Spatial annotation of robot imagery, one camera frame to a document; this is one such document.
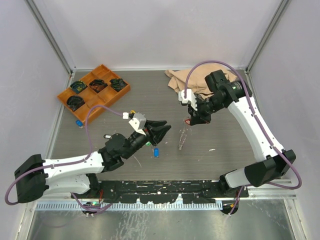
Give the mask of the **large metal keyring strip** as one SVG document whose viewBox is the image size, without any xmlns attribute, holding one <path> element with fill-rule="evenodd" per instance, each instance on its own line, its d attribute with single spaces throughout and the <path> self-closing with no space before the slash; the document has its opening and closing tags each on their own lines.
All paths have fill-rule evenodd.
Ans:
<svg viewBox="0 0 320 240">
<path fill-rule="evenodd" d="M 183 146 L 186 142 L 188 132 L 189 132 L 189 125 L 187 123 L 184 123 L 183 128 L 180 131 L 180 137 L 179 137 L 179 142 L 178 142 L 178 150 L 181 151 L 183 149 Z"/>
</svg>

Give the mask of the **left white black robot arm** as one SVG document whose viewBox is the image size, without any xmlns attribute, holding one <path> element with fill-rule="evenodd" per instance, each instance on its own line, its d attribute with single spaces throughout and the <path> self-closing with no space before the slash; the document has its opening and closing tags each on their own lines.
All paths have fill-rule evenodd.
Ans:
<svg viewBox="0 0 320 240">
<path fill-rule="evenodd" d="M 30 156 L 15 172 L 17 202 L 38 200 L 49 194 L 85 194 L 95 198 L 100 193 L 97 174 L 112 172 L 124 165 L 139 149 L 150 143 L 157 146 L 171 129 L 165 120 L 135 118 L 129 121 L 134 129 L 129 137 L 120 133 L 107 136 L 104 147 L 89 155 L 62 159 Z"/>
</svg>

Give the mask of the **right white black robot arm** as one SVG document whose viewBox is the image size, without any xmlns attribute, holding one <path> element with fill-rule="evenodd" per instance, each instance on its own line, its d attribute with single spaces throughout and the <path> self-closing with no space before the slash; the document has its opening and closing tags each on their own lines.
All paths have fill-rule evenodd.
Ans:
<svg viewBox="0 0 320 240">
<path fill-rule="evenodd" d="M 205 82 L 212 94 L 206 99 L 195 96 L 191 89 L 179 93 L 179 100 L 188 106 L 189 124 L 208 124 L 211 115 L 228 109 L 241 126 L 254 153 L 255 163 L 219 177 L 219 191 L 231 197 L 240 186 L 260 187 L 287 173 L 296 160 L 293 150 L 285 150 L 271 133 L 256 106 L 247 84 L 230 81 L 222 70 L 211 72 Z"/>
</svg>

